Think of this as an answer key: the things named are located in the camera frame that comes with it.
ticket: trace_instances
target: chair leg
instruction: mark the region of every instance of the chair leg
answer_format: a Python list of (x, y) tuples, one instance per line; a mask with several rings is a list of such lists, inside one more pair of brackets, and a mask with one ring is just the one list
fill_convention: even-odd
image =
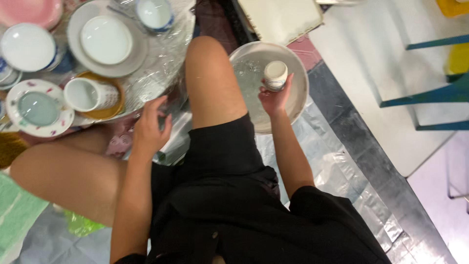
[(451, 38), (446, 38), (446, 39), (438, 39), (438, 40), (432, 40), (432, 41), (427, 41), (427, 42), (422, 42), (422, 43), (410, 44), (410, 45), (407, 45), (406, 50), (462, 44), (462, 43), (468, 43), (468, 42), (469, 42), (469, 35), (462, 35), (462, 36), (451, 37)]
[(469, 130), (469, 121), (446, 123), (446, 124), (432, 124), (420, 125), (416, 128), (417, 131), (428, 130)]
[(394, 100), (383, 101), (380, 108), (417, 103), (469, 102), (469, 91), (454, 84)]

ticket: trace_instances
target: black shirt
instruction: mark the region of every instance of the black shirt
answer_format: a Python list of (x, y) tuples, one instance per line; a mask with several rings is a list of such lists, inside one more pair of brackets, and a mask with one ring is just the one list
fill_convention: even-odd
[[(261, 173), (275, 173), (272, 168)], [(391, 262), (349, 199), (312, 186), (286, 209), (263, 175), (212, 175), (183, 183), (154, 209), (148, 257), (118, 264)]]

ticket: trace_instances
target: pink plate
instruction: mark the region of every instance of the pink plate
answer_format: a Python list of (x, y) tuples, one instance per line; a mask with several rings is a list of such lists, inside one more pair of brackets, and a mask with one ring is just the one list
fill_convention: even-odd
[(0, 23), (10, 27), (27, 22), (50, 30), (62, 11), (62, 0), (0, 0)]

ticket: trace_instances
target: hand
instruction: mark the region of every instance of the hand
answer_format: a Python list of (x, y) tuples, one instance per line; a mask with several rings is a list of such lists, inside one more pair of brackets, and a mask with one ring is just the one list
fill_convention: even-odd
[(261, 100), (262, 106), (270, 118), (285, 111), (285, 104), (290, 95), (293, 76), (294, 73), (288, 75), (285, 86), (279, 92), (271, 92), (263, 86), (259, 88), (261, 91), (259, 93), (259, 100)]
[(173, 127), (171, 114), (166, 117), (165, 128), (159, 129), (158, 116), (165, 116), (158, 108), (166, 102), (168, 97), (162, 96), (145, 103), (140, 120), (135, 124), (134, 146), (132, 153), (140, 158), (153, 158), (169, 140)]

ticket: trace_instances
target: black shorts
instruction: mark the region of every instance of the black shorts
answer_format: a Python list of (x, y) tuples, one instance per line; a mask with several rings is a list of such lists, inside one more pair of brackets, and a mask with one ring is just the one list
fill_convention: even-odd
[(249, 175), (280, 197), (277, 175), (264, 166), (257, 150), (249, 114), (225, 124), (193, 129), (189, 136), (190, 146), (183, 165), (153, 164), (153, 212), (172, 189), (204, 177)]

